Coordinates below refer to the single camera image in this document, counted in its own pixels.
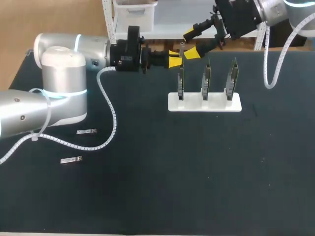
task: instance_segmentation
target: plastic bin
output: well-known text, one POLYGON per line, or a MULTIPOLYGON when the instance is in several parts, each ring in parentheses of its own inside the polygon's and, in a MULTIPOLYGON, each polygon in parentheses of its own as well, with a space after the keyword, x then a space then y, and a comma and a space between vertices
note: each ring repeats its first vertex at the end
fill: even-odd
POLYGON ((114 0, 115 14, 118 14, 122 30, 127 32, 128 26, 140 26, 141 32, 153 31, 157 4, 153 0, 114 0))

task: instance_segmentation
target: white cable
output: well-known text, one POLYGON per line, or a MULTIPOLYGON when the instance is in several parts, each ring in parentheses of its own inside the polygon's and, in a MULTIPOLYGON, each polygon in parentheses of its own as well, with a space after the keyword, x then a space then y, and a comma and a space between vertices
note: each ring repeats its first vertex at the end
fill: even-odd
POLYGON ((37 141, 38 140, 38 137, 45 131, 45 129, 47 128, 49 122, 50 122, 50 118, 51 118, 51 101, 50 101, 50 98, 48 96, 47 93, 45 93, 44 90, 40 89, 40 88, 32 88, 29 92, 34 92, 34 91, 40 91, 45 97, 46 97, 46 100, 47 100, 47 116, 46 116, 46 120, 45 120, 45 123, 42 127, 42 129, 36 134, 36 136, 33 136, 31 138, 32 141, 37 141))
POLYGON ((286 43, 284 44, 284 47, 281 51, 278 63, 277 63, 277 67, 276 67, 276 71, 274 74, 274 78, 271 82, 271 84, 268 83, 268 75, 267 75, 267 60, 268 60, 268 48, 269 48, 269 36, 270 36, 270 29, 269 27, 267 27, 266 30, 266 45, 265 45, 265 56, 264 56, 264 84, 266 86, 267 89, 272 89, 278 81, 278 77, 280 74, 280 70, 281 70, 281 66, 282 63, 284 61, 284 57, 293 41, 293 39, 296 37, 296 35, 301 31, 301 29, 307 25, 309 22, 311 22, 312 20, 315 19, 315 13, 311 14, 310 16, 308 16, 307 18, 305 18, 301 23, 298 24, 298 26, 294 29, 294 31, 290 34, 289 38, 287 39, 286 43))
MULTIPOLYGON (((106 67, 102 70, 100 70, 96 76, 96 79, 97 79, 97 84, 101 90, 101 92, 103 93, 103 96, 104 98, 106 99, 106 102, 108 103, 108 106, 112 112, 112 116, 113 116, 113 130, 112 130, 112 133, 111 135, 109 136, 109 138, 107 139, 107 141, 99 146, 96 146, 96 147, 83 147, 83 146, 78 146, 78 145, 75 145, 75 144, 71 144, 69 142, 66 142, 66 141, 63 141, 61 139, 58 139, 58 138, 55 138, 53 136, 50 136, 50 135, 47 135, 47 134, 41 134, 40 137, 41 138, 44 138, 44 139, 48 139, 48 140, 51 140, 51 141, 54 141, 56 143, 59 143, 59 144, 62 144, 62 145, 65 145, 67 147, 70 147, 70 148, 74 148, 74 149, 78 149, 78 150, 84 150, 84 151, 95 151, 95 150, 100 150, 102 148, 104 148, 105 146, 107 146, 110 141, 112 141, 113 137, 115 136, 115 133, 116 133, 116 129, 117 129, 117 119, 116 119, 116 113, 115 113, 115 110, 113 108, 113 105, 112 103, 110 102, 101 82, 100 82, 100 76, 102 73, 104 72, 107 72, 107 71, 115 71, 115 67, 106 67)), ((31 139, 32 137, 34 137, 36 134, 28 134, 24 137, 22 137, 10 150, 9 152, 3 157, 0 159, 0 165, 5 162, 14 152, 15 150, 23 143, 25 142, 27 139, 31 139)))

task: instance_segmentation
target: dark table surface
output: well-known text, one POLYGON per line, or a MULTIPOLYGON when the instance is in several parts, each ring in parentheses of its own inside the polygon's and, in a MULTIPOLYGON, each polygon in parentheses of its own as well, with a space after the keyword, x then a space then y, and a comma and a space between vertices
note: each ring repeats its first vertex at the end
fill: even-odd
MULTIPOLYGON (((263 53, 210 53, 212 91, 236 56, 240 113, 171 113, 177 69, 110 72, 103 85, 118 117, 109 146, 82 152, 26 141, 0 166, 0 232, 314 235, 315 53, 291 52, 277 86, 265 89, 263 53), (61 158, 83 156, 61 165, 61 158)), ((270 53, 269 76, 279 53, 270 53)), ((199 91, 207 59, 186 63, 186 91, 199 91)), ((88 116, 48 128, 76 144, 103 143, 110 110, 88 76, 88 116), (95 136, 76 130, 97 128, 95 136)), ((41 88, 27 56, 12 89, 41 88)), ((0 141, 3 156, 19 139, 0 141)))

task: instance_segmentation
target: white stand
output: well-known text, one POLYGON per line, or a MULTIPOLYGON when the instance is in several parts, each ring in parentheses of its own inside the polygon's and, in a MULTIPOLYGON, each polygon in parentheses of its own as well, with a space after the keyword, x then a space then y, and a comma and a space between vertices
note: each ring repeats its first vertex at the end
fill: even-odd
POLYGON ((226 99, 224 92, 210 92, 208 101, 202 100, 200 92, 185 92, 184 100, 178 100, 178 93, 168 94, 170 112, 240 112, 242 104, 240 95, 234 93, 232 101, 226 99))

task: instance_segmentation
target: wooden floor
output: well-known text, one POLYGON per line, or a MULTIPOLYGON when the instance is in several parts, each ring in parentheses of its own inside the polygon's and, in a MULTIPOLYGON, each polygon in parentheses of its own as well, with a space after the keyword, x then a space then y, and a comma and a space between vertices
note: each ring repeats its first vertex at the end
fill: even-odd
MULTIPOLYGON (((107 34, 101 0, 0 0, 0 29, 0 90, 9 87, 39 33, 107 34)), ((224 50, 252 51, 253 45, 254 39, 242 39, 224 50)), ((152 41, 151 47, 179 50, 177 42, 152 41)))

